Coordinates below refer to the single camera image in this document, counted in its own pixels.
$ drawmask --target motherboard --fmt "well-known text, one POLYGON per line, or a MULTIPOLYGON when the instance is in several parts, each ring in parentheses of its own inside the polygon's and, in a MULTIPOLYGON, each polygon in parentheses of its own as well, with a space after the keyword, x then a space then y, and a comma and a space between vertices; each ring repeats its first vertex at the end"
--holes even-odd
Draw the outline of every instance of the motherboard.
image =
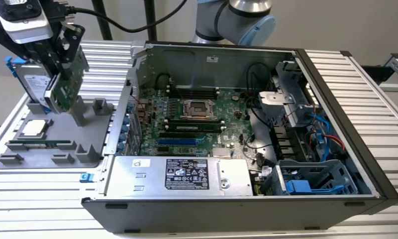
POLYGON ((241 92, 177 89, 172 95, 147 88, 140 103, 141 156, 253 158, 254 150, 244 144, 252 126, 241 92))

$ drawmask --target cpu socket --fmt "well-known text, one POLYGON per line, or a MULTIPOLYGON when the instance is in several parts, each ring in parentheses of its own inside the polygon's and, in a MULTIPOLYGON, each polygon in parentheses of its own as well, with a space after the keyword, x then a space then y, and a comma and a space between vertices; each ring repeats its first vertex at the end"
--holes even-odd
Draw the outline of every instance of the cpu socket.
POLYGON ((210 100, 185 100, 184 101, 184 115, 181 118, 193 120, 214 120, 213 115, 214 103, 210 100))

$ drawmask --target red cable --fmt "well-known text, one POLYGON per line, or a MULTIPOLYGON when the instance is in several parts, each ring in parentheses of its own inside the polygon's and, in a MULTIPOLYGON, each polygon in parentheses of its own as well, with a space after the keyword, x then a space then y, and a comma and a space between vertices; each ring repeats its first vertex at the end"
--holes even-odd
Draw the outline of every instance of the red cable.
POLYGON ((328 138, 336 140, 336 141, 342 145, 342 150, 345 151, 345 144, 344 144, 342 141, 340 140, 340 138, 337 138, 337 137, 333 136, 333 135, 328 135, 328 134, 325 134, 325 137, 328 137, 328 138))

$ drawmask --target sticker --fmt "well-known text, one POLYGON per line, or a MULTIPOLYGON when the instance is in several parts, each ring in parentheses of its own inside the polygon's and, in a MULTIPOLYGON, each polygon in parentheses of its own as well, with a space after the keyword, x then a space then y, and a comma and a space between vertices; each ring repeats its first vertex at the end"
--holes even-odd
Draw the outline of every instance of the sticker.
POLYGON ((48 107, 44 101, 44 93, 48 87, 48 83, 51 82, 51 78, 48 76, 35 76, 35 75, 24 75, 24 78, 29 85, 29 90, 33 94, 33 97, 39 100, 41 105, 48 107))
POLYGON ((208 190, 206 159, 167 159, 165 187, 169 190, 208 190))
POLYGON ((151 167, 151 159, 148 158, 135 159, 132 167, 133 168, 151 167))
POLYGON ((218 62, 218 57, 208 56, 208 57, 206 57, 206 62, 217 63, 217 62, 218 62))

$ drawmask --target power supply label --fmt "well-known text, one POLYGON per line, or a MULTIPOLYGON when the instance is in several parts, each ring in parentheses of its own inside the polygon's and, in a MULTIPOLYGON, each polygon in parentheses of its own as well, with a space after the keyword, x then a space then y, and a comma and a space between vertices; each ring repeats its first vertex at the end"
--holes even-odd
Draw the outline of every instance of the power supply label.
POLYGON ((167 189, 209 189, 206 159, 167 159, 165 170, 167 189))

